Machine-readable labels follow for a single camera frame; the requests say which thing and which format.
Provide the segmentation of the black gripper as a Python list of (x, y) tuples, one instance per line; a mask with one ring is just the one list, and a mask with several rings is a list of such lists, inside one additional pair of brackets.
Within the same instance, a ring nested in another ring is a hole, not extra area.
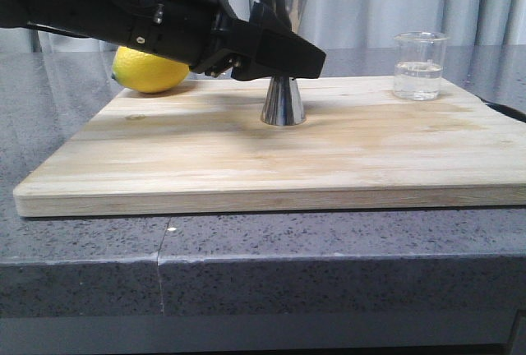
[(29, 23), (47, 31), (99, 39), (199, 72), (225, 59), (231, 34), (246, 22), (226, 0), (26, 0)]

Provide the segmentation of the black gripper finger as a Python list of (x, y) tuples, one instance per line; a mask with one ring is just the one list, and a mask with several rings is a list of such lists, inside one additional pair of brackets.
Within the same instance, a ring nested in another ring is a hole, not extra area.
[(292, 32), (261, 30), (237, 38), (239, 64), (231, 71), (237, 81), (269, 76), (316, 79), (325, 63), (323, 50)]
[(280, 34), (292, 31), (291, 27), (283, 23), (269, 6), (261, 2), (253, 3), (249, 22), (264, 30), (272, 30)]

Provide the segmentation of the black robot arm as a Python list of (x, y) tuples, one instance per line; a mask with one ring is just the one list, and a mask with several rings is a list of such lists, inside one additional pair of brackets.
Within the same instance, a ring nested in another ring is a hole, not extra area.
[(244, 21), (228, 0), (1, 0), (1, 25), (103, 40), (238, 81), (315, 79), (325, 62), (262, 3)]

